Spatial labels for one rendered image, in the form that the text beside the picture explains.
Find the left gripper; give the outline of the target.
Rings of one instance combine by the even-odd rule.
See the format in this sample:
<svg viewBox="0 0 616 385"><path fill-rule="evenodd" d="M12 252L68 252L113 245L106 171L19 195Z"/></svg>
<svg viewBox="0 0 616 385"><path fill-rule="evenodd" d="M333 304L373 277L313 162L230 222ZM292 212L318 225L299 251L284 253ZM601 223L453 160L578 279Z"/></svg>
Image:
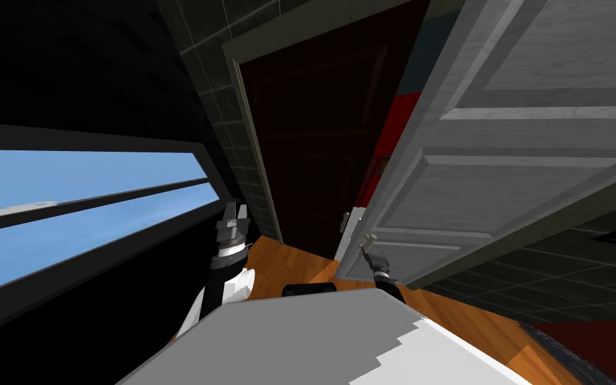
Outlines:
<svg viewBox="0 0 616 385"><path fill-rule="evenodd" d="M223 214L223 220L216 223L219 249L244 245L249 228L247 205L241 205L237 215L237 203L228 202Z"/></svg>

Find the grey panelled door leaf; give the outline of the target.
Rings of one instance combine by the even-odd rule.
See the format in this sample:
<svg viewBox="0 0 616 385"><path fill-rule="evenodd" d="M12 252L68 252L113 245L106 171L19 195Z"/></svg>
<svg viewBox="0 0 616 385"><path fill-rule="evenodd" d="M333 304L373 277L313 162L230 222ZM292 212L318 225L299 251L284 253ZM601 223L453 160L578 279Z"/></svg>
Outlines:
<svg viewBox="0 0 616 385"><path fill-rule="evenodd" d="M464 0L335 273L422 286L616 209L616 0Z"/></svg>

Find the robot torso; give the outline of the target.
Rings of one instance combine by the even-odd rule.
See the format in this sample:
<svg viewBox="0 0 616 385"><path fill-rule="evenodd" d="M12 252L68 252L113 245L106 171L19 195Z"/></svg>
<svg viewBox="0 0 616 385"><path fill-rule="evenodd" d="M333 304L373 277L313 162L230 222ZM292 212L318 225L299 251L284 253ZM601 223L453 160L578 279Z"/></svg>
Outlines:
<svg viewBox="0 0 616 385"><path fill-rule="evenodd" d="M531 385L377 288L222 305L117 385Z"/></svg>

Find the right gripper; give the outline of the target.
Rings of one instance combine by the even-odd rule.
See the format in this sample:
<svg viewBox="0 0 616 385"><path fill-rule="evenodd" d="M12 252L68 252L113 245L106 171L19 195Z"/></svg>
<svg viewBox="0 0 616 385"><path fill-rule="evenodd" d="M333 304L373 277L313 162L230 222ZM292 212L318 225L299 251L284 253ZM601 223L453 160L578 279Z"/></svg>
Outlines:
<svg viewBox="0 0 616 385"><path fill-rule="evenodd" d="M360 245L360 251L374 276L390 278L390 264L384 254L368 253L363 244Z"/></svg>

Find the black framed window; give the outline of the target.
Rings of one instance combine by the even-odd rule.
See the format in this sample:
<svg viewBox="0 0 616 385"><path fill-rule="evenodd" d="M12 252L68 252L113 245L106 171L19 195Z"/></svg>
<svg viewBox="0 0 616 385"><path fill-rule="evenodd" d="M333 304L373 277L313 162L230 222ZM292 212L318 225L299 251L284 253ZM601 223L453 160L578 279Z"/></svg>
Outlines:
<svg viewBox="0 0 616 385"><path fill-rule="evenodd" d="M200 143L0 124L0 326L229 199Z"/></svg>

